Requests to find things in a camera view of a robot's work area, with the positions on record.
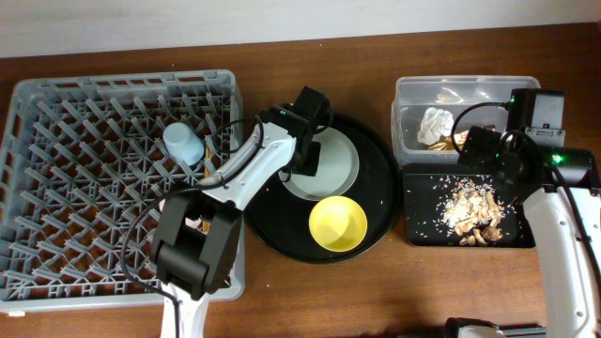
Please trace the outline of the white plate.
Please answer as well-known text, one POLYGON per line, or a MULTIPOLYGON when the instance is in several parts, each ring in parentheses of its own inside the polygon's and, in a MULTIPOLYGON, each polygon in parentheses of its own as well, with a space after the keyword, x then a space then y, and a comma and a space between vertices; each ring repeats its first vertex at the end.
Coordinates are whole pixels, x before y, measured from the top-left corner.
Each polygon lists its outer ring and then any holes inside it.
MULTIPOLYGON (((320 201, 342 195, 355 182, 360 168, 359 154, 351 140, 341 131, 329 127, 313 137, 321 145, 316 174, 313 177, 292 174, 285 187, 297 197, 320 201)), ((287 174, 278 176, 285 181, 287 174)))

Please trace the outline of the yellow bowl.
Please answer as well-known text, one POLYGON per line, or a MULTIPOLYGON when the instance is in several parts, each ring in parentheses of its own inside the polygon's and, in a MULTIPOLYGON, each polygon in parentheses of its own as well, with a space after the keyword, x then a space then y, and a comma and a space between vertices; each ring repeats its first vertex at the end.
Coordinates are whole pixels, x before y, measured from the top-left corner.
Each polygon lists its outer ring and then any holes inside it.
POLYGON ((311 210, 308 223, 313 240, 335 253, 357 248, 368 229, 362 207, 345 196, 331 196, 319 201, 311 210))

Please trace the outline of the clear plastic bin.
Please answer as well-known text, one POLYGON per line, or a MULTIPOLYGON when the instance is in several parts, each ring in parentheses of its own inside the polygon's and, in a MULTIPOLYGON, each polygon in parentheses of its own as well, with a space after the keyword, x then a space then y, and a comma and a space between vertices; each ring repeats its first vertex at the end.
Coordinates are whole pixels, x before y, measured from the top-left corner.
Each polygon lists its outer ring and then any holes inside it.
POLYGON ((442 109, 457 116, 476 103, 506 102, 515 88, 539 86, 539 81, 531 76, 439 75, 398 79, 391 117, 393 152, 398 164, 457 162, 454 149, 430 150, 418 141, 427 109, 442 109))

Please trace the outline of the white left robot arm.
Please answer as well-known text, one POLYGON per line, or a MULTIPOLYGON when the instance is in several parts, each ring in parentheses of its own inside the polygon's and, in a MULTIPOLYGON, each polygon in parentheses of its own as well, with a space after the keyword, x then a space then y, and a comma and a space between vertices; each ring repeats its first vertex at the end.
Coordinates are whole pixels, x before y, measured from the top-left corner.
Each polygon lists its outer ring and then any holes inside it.
POLYGON ((211 294, 237 256, 243 213, 280 170, 313 177, 320 146, 313 137, 333 121, 329 100, 305 86, 296 100, 255 118, 253 134, 215 174, 157 198, 162 208, 150 246, 165 298, 163 337, 199 337, 211 294))

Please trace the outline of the black rectangular tray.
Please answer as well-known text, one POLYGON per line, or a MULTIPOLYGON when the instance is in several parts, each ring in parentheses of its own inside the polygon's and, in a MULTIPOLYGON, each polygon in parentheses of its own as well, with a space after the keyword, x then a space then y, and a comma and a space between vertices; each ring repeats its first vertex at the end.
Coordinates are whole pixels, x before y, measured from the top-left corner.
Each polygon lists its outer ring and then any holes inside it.
POLYGON ((535 242, 521 205, 508 185, 494 174, 459 164, 411 163, 401 170, 408 241, 417 246, 468 244, 472 233, 455 230, 456 214, 448 207, 461 191, 490 192, 502 215, 497 227, 501 238, 474 243, 499 248, 532 248, 535 242))

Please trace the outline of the light blue cup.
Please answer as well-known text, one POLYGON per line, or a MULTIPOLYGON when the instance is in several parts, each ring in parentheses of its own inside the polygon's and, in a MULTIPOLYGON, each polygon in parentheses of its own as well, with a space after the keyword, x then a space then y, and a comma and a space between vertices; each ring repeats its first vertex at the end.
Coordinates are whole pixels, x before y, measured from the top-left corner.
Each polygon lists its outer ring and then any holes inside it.
POLYGON ((193 130, 182 122, 169 124, 162 134, 169 155, 177 163, 194 165, 205 157, 205 146, 193 130))

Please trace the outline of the brown gold coffee sachet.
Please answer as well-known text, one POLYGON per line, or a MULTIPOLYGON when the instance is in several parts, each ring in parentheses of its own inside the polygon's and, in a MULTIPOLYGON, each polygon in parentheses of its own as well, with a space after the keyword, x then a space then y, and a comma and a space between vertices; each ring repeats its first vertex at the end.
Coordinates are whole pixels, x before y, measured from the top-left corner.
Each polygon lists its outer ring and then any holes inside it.
POLYGON ((427 150, 431 151, 451 151, 454 150, 452 140, 455 140, 456 144, 459 148, 462 148, 465 144, 468 137, 468 130, 461 131, 459 133, 454 134, 453 136, 443 137, 440 141, 434 143, 431 146, 427 147, 427 150))

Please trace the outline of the food scraps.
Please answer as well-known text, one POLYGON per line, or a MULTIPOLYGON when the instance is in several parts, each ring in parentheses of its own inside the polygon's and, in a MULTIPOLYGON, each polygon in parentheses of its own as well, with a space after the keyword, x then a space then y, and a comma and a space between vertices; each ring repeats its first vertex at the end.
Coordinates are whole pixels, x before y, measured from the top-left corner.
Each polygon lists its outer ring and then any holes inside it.
POLYGON ((416 218, 421 238, 441 235, 460 246, 492 246, 505 237, 501 222, 510 208, 491 176, 443 175, 426 192, 425 212, 416 218))

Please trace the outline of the grey dishwasher rack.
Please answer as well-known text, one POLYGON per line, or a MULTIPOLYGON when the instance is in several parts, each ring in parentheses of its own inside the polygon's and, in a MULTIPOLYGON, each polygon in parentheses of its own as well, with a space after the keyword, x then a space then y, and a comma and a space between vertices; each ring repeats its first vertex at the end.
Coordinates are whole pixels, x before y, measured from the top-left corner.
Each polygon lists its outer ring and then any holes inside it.
POLYGON ((1 145, 1 309, 32 313, 158 305, 148 258, 159 219, 146 206, 205 177, 162 134, 188 125, 211 173, 242 141, 243 100, 228 70, 24 80, 1 145))

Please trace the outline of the black round tray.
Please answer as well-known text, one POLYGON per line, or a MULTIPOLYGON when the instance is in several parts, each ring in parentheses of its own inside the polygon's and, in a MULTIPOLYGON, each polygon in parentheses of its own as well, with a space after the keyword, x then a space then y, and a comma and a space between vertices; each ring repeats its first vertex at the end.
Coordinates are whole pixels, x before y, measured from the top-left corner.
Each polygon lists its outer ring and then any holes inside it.
POLYGON ((314 201, 295 196, 273 175, 245 210, 245 222, 274 251, 310 264, 352 259, 376 245, 395 224, 402 207, 400 173, 382 137, 362 122, 336 115, 332 127, 358 150, 359 172, 344 196, 357 202, 367 218, 365 238, 354 249, 336 253, 319 246, 309 230, 314 201))

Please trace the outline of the white napkin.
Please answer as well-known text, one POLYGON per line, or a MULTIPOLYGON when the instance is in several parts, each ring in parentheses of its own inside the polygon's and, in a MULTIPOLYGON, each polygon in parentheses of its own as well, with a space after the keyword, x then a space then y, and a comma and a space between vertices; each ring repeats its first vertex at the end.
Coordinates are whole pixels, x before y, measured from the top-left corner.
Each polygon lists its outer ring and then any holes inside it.
POLYGON ((434 107, 427 108, 417 132, 417 140, 431 146, 443 137, 450 136, 454 123, 454 115, 451 112, 434 107))

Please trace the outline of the wooden chopstick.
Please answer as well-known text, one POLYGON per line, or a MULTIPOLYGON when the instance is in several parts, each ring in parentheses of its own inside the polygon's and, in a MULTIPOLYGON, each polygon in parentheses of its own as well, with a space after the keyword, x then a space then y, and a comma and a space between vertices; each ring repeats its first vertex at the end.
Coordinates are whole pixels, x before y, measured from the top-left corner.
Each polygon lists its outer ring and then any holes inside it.
POLYGON ((208 148, 208 146, 205 146, 205 156, 203 159, 205 177, 209 177, 211 175, 211 171, 210 171, 211 165, 212 165, 211 152, 210 152, 210 149, 208 148))

